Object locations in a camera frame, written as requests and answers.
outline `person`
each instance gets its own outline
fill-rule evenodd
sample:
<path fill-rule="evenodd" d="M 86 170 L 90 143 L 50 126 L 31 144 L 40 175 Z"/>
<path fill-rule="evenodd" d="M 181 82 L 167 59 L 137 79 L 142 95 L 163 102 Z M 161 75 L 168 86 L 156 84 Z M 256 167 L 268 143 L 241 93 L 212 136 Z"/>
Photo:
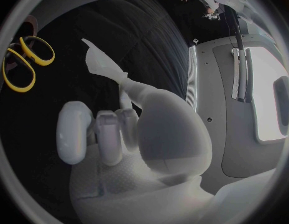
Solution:
<path fill-rule="evenodd" d="M 213 18 L 218 18 L 216 14 L 216 10 L 219 8 L 219 3 L 217 3 L 214 0 L 200 0 L 200 1 L 206 7 L 205 17 L 208 17 L 210 20 L 212 20 Z"/>

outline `yellow loop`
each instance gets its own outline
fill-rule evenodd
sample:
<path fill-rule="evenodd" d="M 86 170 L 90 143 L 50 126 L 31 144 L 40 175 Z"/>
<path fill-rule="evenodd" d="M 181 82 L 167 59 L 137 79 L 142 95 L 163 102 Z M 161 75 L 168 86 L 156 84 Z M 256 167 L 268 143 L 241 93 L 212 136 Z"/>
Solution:
<path fill-rule="evenodd" d="M 51 51 L 52 51 L 52 53 L 53 53 L 53 56 L 52 56 L 52 58 L 51 58 L 50 60 L 43 60 L 43 59 L 39 58 L 39 57 L 38 57 L 36 54 L 34 54 L 34 53 L 30 50 L 30 48 L 26 45 L 26 43 L 25 43 L 24 40 L 23 40 L 23 37 L 20 37 L 19 40 L 20 40 L 22 49 L 23 49 L 23 51 L 27 54 L 27 56 L 28 56 L 29 58 L 32 57 L 32 58 L 34 59 L 34 62 L 35 62 L 36 64 L 41 65 L 41 66 L 47 66 L 47 65 L 51 64 L 51 63 L 54 61 L 54 58 L 55 58 L 55 53 L 54 53 L 53 48 L 52 48 L 46 41 L 44 41 L 43 39 L 41 39 L 41 38 L 39 38 L 39 37 L 37 37 L 37 36 L 28 36 L 28 37 L 35 38 L 35 40 L 40 40 L 41 42 L 45 43 L 45 44 L 51 49 Z"/>
<path fill-rule="evenodd" d="M 4 58 L 4 59 L 3 59 L 3 63 L 2 63 L 2 73 L 3 73 L 3 78 L 4 78 L 5 82 L 6 82 L 6 84 L 7 84 L 8 87 L 10 87 L 12 90 L 17 91 L 17 92 L 22 92 L 22 93 L 23 93 L 23 92 L 29 91 L 29 90 L 33 87 L 33 85 L 34 85 L 34 83 L 35 83 L 35 72 L 34 72 L 33 68 L 30 66 L 30 64 L 29 64 L 19 53 L 15 52 L 14 50 L 12 50 L 12 49 L 10 49 L 10 48 L 8 48 L 7 50 L 10 51 L 10 52 L 12 52 L 12 53 L 15 54 L 16 56 L 18 56 L 23 62 L 25 62 L 25 64 L 26 64 L 26 65 L 29 67 L 29 69 L 32 71 L 33 78 L 32 78 L 31 83 L 30 83 L 28 86 L 26 86 L 26 87 L 17 87 L 17 86 L 14 86 L 14 85 L 8 80 L 8 78 L 7 78 L 6 74 L 5 74 L 5 69 L 4 69 L 5 58 Z"/>

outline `cable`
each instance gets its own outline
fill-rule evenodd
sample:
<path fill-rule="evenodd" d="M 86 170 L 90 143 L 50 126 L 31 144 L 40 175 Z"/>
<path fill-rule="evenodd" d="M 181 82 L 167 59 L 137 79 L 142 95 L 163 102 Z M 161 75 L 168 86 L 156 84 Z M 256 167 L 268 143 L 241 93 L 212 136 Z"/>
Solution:
<path fill-rule="evenodd" d="M 227 24 L 227 26 L 228 26 L 228 37 L 229 37 L 229 40 L 230 40 L 230 44 L 232 45 L 233 48 L 235 48 L 234 45 L 232 44 L 232 41 L 231 41 L 231 38 L 230 38 L 230 27 L 229 27 L 229 24 L 228 24 L 227 19 L 226 19 L 226 12 L 223 11 L 222 8 L 220 8 L 220 9 L 221 9 L 221 11 L 224 13 L 225 22 L 226 22 L 226 24 Z"/>

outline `yellow handle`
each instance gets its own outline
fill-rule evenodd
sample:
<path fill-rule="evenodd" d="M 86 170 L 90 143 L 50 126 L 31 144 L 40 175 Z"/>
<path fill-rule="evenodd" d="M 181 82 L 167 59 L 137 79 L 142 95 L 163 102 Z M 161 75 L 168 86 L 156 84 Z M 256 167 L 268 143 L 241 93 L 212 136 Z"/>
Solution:
<path fill-rule="evenodd" d="M 34 83 L 35 83 L 35 72 L 34 72 L 33 68 L 31 67 L 31 65 L 30 65 L 19 53 L 15 52 L 14 50 L 12 50 L 12 49 L 10 49 L 10 48 L 8 48 L 7 50 L 10 51 L 10 52 L 12 52 L 13 54 L 15 54 L 17 57 L 19 57 L 19 58 L 28 66 L 28 68 L 32 71 L 33 78 L 32 78 L 31 83 L 30 83 L 28 86 L 26 86 L 26 87 L 17 87 L 17 86 L 15 86 L 15 85 L 13 85 L 13 84 L 8 80 L 8 78 L 7 78 L 7 76 L 6 76 L 6 73 L 5 73 L 5 68 L 4 68 L 5 58 L 4 58 L 4 59 L 3 59 L 3 63 L 2 63 L 2 73 L 3 73 L 3 78 L 4 78 L 5 82 L 6 82 L 6 84 L 7 84 L 8 87 L 10 87 L 12 90 L 17 91 L 17 92 L 22 92 L 22 93 L 23 93 L 23 92 L 29 91 L 29 90 L 33 87 L 33 85 L 34 85 Z"/>
<path fill-rule="evenodd" d="M 43 59 L 39 58 L 39 57 L 38 57 L 36 54 L 34 54 L 33 51 L 31 51 L 30 48 L 26 45 L 26 43 L 25 43 L 24 40 L 23 40 L 23 37 L 20 37 L 20 39 L 19 39 L 19 40 L 20 40 L 20 44 L 21 44 L 21 46 L 22 46 L 23 51 L 27 54 L 27 56 L 28 56 L 29 58 L 32 57 L 32 58 L 34 59 L 34 62 L 35 62 L 36 64 L 41 65 L 41 66 L 47 66 L 47 65 L 51 64 L 51 63 L 54 61 L 54 59 L 55 59 L 55 53 L 54 53 L 53 48 L 52 48 L 46 41 L 44 41 L 43 39 L 41 39 L 41 38 L 39 38 L 39 37 L 37 37 L 37 36 L 28 36 L 28 37 L 34 38 L 35 40 L 39 40 L 39 41 L 41 41 L 42 43 L 44 43 L 45 45 L 47 45 L 48 48 L 51 49 L 51 51 L 52 51 L 52 53 L 53 53 L 53 56 L 52 56 L 52 58 L 51 58 L 50 60 L 43 60 Z"/>

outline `yellow strap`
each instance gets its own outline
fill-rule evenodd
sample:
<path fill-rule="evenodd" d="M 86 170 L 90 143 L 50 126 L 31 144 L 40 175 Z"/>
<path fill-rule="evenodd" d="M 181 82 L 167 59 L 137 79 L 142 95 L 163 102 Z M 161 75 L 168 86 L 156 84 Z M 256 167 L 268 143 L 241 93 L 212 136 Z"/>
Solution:
<path fill-rule="evenodd" d="M 51 64 L 51 63 L 54 61 L 54 59 L 55 59 L 55 53 L 54 53 L 53 48 L 52 48 L 46 41 L 44 41 L 43 39 L 41 39 L 41 38 L 39 38 L 39 37 L 37 37 L 37 36 L 28 36 L 28 37 L 36 38 L 36 40 L 39 39 L 39 40 L 41 40 L 42 42 L 44 42 L 45 44 L 47 44 L 48 47 L 51 49 L 51 51 L 52 51 L 52 53 L 53 53 L 53 56 L 52 56 L 52 58 L 51 58 L 50 60 L 43 60 L 43 59 L 39 58 L 39 57 L 38 57 L 36 54 L 34 54 L 34 53 L 30 50 L 30 48 L 26 45 L 26 43 L 25 43 L 24 40 L 23 40 L 23 37 L 20 37 L 19 40 L 20 40 L 22 49 L 23 49 L 23 51 L 27 54 L 27 56 L 28 56 L 29 58 L 32 57 L 32 58 L 34 59 L 34 62 L 35 62 L 36 64 L 41 65 L 41 66 L 47 66 L 47 65 Z"/>
<path fill-rule="evenodd" d="M 7 84 L 8 87 L 10 87 L 12 90 L 17 91 L 17 92 L 22 92 L 22 93 L 23 93 L 23 92 L 29 91 L 29 90 L 33 87 L 33 85 L 34 85 L 34 83 L 35 83 L 35 72 L 34 72 L 33 68 L 30 66 L 30 64 L 29 64 L 19 53 L 15 52 L 14 50 L 12 50 L 12 49 L 10 49 L 10 48 L 8 48 L 7 50 L 10 51 L 10 52 L 12 52 L 12 53 L 15 54 L 16 56 L 18 56 L 18 57 L 29 67 L 29 69 L 32 71 L 33 78 L 32 78 L 31 83 L 30 83 L 28 86 L 26 86 L 26 87 L 17 87 L 17 86 L 14 86 L 14 85 L 8 80 L 8 78 L 7 78 L 7 76 L 6 76 L 5 69 L 4 69 L 4 62 L 5 62 L 5 58 L 4 58 L 4 59 L 3 59 L 3 63 L 2 63 L 2 73 L 3 73 L 3 77 L 4 77 L 4 80 L 5 80 L 6 84 Z"/>

